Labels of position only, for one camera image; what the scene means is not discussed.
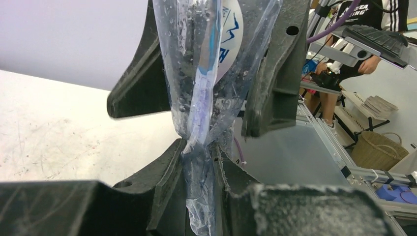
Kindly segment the crushed clear water bottle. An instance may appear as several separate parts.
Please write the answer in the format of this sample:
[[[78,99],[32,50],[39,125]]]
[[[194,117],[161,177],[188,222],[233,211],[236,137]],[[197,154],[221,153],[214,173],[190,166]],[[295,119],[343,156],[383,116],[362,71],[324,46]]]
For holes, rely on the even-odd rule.
[[[172,118],[186,140],[181,163],[190,228],[218,234],[214,157],[230,143],[267,50],[281,0],[155,0],[153,2]]]

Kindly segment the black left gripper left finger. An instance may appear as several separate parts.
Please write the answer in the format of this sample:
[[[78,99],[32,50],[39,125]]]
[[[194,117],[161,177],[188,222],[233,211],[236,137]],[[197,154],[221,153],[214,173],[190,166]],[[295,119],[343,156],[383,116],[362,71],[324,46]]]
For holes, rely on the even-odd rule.
[[[97,180],[3,182],[3,236],[183,236],[185,141],[130,177],[108,186]]]

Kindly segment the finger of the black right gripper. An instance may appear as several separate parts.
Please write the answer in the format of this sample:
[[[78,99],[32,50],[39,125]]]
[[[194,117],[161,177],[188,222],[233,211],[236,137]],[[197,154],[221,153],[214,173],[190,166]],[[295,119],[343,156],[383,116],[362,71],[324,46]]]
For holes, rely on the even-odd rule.
[[[298,90],[307,53],[309,1],[285,0],[248,93],[241,135],[258,138],[296,124]]]
[[[144,32],[134,58],[107,98],[112,118],[128,118],[170,110],[154,7],[147,4]]]

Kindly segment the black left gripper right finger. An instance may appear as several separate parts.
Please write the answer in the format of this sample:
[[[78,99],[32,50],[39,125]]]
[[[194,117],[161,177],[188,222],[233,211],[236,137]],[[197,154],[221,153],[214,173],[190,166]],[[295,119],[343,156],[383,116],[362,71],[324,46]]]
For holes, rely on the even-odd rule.
[[[265,185],[213,148],[221,236],[392,236],[385,213],[343,186]]]

